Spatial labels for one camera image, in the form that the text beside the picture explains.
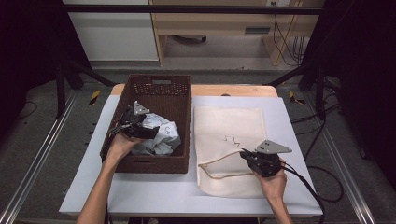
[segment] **forearm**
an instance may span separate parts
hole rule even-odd
[[[268,203],[270,204],[274,212],[277,223],[279,224],[292,223],[292,220],[288,212],[288,208],[286,207],[286,205],[283,203],[282,200],[271,200],[268,201]]]
[[[111,161],[105,161],[102,164],[102,169],[82,208],[77,223],[97,224],[104,222],[107,197],[116,167],[117,164]]]

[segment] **brown wicker basket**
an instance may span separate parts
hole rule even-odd
[[[130,75],[120,96],[109,130],[117,125],[127,105],[134,101],[150,112],[174,121],[181,144],[169,156],[127,155],[120,162],[119,173],[186,174],[189,167],[191,77],[169,75]],[[101,150],[106,156],[107,136]]]

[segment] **white table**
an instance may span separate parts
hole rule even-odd
[[[86,154],[60,208],[61,213],[77,216],[85,203],[101,168],[100,149],[112,119],[119,95],[110,95],[93,133]],[[193,96],[192,106],[261,106],[268,138],[293,149],[280,154],[287,163],[313,186],[304,163],[286,107],[277,97]],[[196,155],[193,138],[189,171],[185,175],[115,174],[108,198],[108,212],[124,217],[270,217],[273,215],[263,198],[231,199],[206,195],[196,183]],[[294,175],[288,174],[284,201],[293,217],[321,215],[321,210]]]

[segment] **beige fabric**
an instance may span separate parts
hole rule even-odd
[[[194,108],[194,144],[200,190],[219,197],[262,196],[241,148],[253,150],[266,138],[261,108]]]

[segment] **metal clip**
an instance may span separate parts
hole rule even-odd
[[[116,133],[119,133],[121,130],[124,130],[126,128],[131,127],[131,126],[132,126],[132,124],[124,124],[124,125],[117,126],[117,127],[115,127],[115,128],[110,130],[110,134],[114,135]]]

